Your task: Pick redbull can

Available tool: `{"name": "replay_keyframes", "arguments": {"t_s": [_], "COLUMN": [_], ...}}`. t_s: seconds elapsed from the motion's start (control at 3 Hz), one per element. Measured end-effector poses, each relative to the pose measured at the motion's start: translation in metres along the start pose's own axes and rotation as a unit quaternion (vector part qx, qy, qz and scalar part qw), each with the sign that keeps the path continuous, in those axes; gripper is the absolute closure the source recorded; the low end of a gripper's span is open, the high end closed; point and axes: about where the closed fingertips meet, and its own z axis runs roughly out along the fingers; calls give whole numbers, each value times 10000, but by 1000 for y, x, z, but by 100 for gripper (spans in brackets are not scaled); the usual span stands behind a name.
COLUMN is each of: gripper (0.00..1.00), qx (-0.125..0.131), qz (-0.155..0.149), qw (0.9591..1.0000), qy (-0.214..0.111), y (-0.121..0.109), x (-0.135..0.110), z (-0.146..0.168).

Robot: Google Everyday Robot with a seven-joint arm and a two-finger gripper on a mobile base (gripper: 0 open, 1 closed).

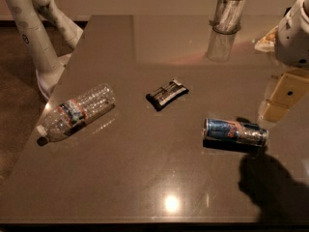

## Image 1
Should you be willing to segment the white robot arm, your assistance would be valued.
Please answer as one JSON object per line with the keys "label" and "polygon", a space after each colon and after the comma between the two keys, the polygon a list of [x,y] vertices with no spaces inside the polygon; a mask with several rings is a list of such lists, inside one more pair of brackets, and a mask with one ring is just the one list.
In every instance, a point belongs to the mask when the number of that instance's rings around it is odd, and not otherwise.
{"label": "white robot arm", "polygon": [[278,123],[309,91],[309,0],[296,0],[255,49],[285,68],[259,110],[260,121]]}

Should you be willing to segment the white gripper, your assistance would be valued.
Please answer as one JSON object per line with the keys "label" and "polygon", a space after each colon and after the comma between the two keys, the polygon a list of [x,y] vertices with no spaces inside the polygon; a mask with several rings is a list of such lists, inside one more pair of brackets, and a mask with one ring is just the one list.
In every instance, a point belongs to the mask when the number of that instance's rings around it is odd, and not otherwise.
{"label": "white gripper", "polygon": [[309,92],[309,0],[296,0],[278,23],[276,59],[298,67],[283,72],[268,90],[259,109],[259,120],[278,123]]}

